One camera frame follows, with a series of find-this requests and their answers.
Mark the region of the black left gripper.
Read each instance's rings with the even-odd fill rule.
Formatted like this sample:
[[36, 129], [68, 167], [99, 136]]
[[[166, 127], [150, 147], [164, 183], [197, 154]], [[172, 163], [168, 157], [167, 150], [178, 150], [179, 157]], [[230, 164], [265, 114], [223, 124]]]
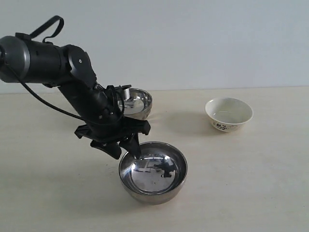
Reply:
[[101, 150], [114, 159], [120, 159], [120, 147], [124, 148], [133, 158], [139, 159], [141, 149], [138, 133], [148, 135], [150, 123], [126, 116], [117, 119], [116, 115], [100, 113], [83, 114], [85, 124], [78, 126], [74, 134], [79, 138], [93, 140], [92, 148]]

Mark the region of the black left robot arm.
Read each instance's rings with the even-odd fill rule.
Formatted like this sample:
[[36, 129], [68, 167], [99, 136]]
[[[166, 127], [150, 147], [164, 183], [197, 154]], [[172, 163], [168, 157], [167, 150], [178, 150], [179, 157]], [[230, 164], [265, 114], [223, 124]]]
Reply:
[[57, 87], [84, 122], [75, 135], [91, 140], [93, 148], [119, 159], [122, 150], [141, 156], [139, 134], [148, 134], [146, 120], [124, 115], [124, 91], [128, 86], [102, 87], [88, 54], [80, 47], [56, 46], [33, 41], [25, 34], [0, 40], [0, 78], [6, 83], [30, 83]]

